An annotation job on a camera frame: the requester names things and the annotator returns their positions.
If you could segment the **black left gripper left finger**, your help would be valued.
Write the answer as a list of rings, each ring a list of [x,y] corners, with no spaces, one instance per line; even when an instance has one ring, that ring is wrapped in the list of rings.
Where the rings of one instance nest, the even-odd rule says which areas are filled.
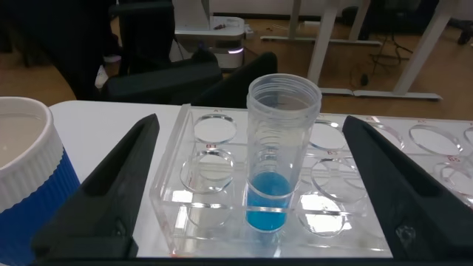
[[[148,115],[81,183],[34,236],[37,259],[128,259],[160,124]]]

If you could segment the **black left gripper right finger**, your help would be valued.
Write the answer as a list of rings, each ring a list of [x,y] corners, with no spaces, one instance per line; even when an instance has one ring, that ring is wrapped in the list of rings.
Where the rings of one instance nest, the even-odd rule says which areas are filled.
[[[472,209],[367,122],[345,140],[395,259],[471,259]]]

